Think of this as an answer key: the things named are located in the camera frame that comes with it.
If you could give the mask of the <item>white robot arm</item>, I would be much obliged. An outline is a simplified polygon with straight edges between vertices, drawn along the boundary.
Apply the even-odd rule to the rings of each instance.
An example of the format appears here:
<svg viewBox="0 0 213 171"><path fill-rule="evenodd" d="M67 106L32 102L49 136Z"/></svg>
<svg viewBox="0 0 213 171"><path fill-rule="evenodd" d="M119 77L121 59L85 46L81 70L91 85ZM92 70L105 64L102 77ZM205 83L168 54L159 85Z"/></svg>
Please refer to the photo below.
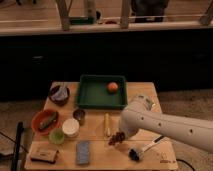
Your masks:
<svg viewBox="0 0 213 171"><path fill-rule="evenodd" d="M213 121L180 117L152 111L149 96L134 96L122 110L119 131L129 139L144 129L213 153Z"/></svg>

